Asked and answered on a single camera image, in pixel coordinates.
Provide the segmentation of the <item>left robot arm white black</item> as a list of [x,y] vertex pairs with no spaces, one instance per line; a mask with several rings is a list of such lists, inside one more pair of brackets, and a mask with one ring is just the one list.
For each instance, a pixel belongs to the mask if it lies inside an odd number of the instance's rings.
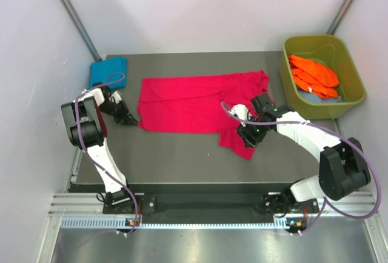
[[70,143],[89,155],[105,187],[105,195],[96,197],[104,204],[104,213],[135,213],[138,199],[125,189],[127,178],[119,170],[107,144],[103,114],[118,125],[137,126],[119,91],[106,85],[84,90],[81,97],[61,105]]

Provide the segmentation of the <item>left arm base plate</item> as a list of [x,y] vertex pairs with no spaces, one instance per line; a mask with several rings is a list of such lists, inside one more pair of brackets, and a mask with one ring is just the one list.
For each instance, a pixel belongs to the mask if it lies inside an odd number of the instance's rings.
[[102,212],[107,215],[149,215],[154,213],[156,207],[156,196],[135,194],[138,211],[135,210],[135,203],[132,198],[122,199],[118,202],[105,200]]

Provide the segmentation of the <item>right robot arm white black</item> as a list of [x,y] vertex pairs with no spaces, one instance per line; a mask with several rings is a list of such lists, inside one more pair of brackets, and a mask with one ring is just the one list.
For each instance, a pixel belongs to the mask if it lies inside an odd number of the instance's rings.
[[273,130],[291,139],[318,161],[317,175],[296,181],[281,192],[288,211],[298,211],[311,199],[339,201],[370,183],[370,171],[356,139],[343,141],[312,127],[293,108],[277,106],[266,93],[253,98],[251,104],[252,109],[237,104],[229,111],[240,121],[236,132],[247,148],[255,148],[267,132]]

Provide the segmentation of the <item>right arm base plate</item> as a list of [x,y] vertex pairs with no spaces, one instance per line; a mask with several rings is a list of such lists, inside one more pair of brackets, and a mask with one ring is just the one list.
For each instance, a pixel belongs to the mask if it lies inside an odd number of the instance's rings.
[[263,196],[263,200],[265,211],[277,218],[291,214],[317,214],[320,211],[316,199],[296,202],[290,194],[284,192],[268,193]]

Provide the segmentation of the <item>red t shirt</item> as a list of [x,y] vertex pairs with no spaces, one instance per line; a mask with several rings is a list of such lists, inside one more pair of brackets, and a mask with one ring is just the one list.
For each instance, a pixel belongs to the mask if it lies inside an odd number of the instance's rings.
[[144,78],[138,102],[139,126],[151,132],[219,135],[219,145],[251,160],[236,133],[240,123],[222,109],[222,102],[252,108],[251,99],[268,90],[263,71],[213,76]]

